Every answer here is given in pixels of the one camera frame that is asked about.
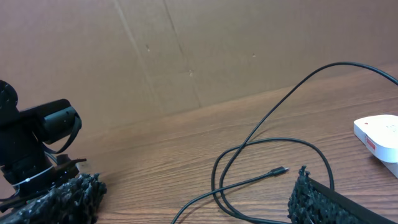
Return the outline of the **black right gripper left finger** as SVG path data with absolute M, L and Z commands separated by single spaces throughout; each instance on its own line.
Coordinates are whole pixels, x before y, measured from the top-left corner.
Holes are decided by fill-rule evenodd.
M 1 218 L 1 224 L 94 224 L 107 193 L 99 174 L 82 174 Z

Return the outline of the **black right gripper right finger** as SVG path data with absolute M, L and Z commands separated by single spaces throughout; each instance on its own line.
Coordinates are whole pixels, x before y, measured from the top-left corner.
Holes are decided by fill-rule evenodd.
M 293 224 L 395 224 L 313 180 L 305 166 L 298 173 L 288 202 Z

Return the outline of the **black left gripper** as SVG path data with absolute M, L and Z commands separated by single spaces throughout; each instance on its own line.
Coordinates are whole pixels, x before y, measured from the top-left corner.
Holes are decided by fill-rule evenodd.
M 71 160 L 67 154 L 52 158 L 60 162 L 60 165 L 54 166 L 45 159 L 50 166 L 30 177 L 18 177 L 12 170 L 1 167 L 4 178 L 16 190 L 16 193 L 9 198 L 1 199 L 2 212 L 26 205 L 29 200 L 45 195 L 51 189 L 68 182 L 80 173 L 78 163 L 87 161 L 85 158 Z

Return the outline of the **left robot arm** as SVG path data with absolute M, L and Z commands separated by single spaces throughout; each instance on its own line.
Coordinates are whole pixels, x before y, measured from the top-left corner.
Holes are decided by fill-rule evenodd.
M 77 159 L 65 150 L 82 127 L 66 99 L 17 109 L 15 89 L 1 82 L 1 172 L 15 194 L 1 199 L 1 211 L 25 205 L 78 175 Z

